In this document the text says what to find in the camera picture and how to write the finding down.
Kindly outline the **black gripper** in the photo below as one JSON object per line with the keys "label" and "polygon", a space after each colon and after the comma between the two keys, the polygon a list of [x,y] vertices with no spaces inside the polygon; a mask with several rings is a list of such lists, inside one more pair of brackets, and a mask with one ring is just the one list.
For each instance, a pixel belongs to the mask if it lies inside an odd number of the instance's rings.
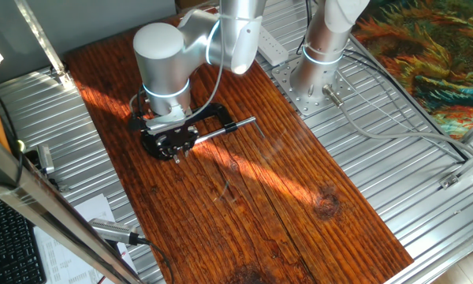
{"label": "black gripper", "polygon": [[178,149],[182,149],[184,156],[188,157],[198,138],[199,131],[194,125],[182,126],[159,133],[153,139],[156,146],[155,158],[173,159],[177,155]]}

